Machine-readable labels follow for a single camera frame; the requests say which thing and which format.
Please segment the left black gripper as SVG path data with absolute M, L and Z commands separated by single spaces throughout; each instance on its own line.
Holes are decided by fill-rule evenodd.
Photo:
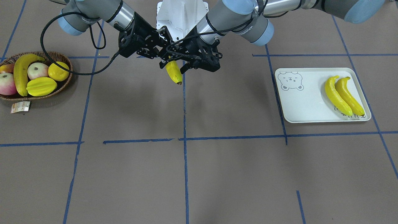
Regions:
M 169 51 L 174 58 L 162 60 L 160 68 L 171 61 L 184 60 L 185 64 L 180 68 L 181 74 L 186 73 L 190 69 L 203 69 L 209 72 L 216 72 L 220 69 L 220 57 L 223 55 L 218 52 L 217 46 L 220 44 L 216 40 L 213 44 L 208 44 L 202 40 L 201 36 L 187 38 L 176 45 L 177 51 Z

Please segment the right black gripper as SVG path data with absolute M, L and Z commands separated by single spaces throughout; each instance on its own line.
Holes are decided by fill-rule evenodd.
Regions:
M 125 58 L 137 53 L 150 59 L 169 60 L 174 56 L 165 47 L 172 43 L 173 38 L 166 26 L 155 29 L 139 14 L 134 14 L 127 30 L 119 33 L 118 52 Z

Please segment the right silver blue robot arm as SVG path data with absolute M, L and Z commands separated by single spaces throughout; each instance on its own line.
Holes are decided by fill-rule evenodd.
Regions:
M 119 31 L 119 54 L 130 57 L 137 53 L 153 59 L 169 40 L 122 0 L 67 0 L 58 24 L 67 34 L 80 35 L 90 25 L 103 20 Z

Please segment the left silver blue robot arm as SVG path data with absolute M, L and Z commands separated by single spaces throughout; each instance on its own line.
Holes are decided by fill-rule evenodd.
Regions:
M 184 60 L 189 69 L 215 72 L 220 68 L 220 40 L 229 32 L 263 46 L 274 34 L 270 19 L 297 9 L 317 9 L 346 22 L 360 24 L 382 7 L 384 0 L 219 0 L 187 36 L 161 51 L 160 68 Z

